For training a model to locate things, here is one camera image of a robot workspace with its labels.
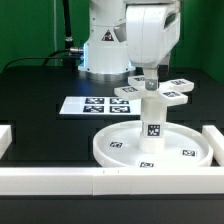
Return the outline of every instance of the green wall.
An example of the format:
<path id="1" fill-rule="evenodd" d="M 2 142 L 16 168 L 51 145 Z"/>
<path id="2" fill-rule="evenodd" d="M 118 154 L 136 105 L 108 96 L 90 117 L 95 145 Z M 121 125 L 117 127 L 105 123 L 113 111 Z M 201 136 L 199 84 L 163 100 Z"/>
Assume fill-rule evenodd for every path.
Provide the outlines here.
<path id="1" fill-rule="evenodd" d="M 11 60 L 47 56 L 54 51 L 53 3 L 53 0 L 0 1 L 0 71 Z M 70 0 L 76 46 L 88 38 L 88 4 L 88 0 Z M 57 44 L 61 49 L 64 47 L 61 0 L 57 0 L 57 21 Z M 224 1 L 184 0 L 181 30 L 171 66 L 199 68 L 224 82 Z"/>

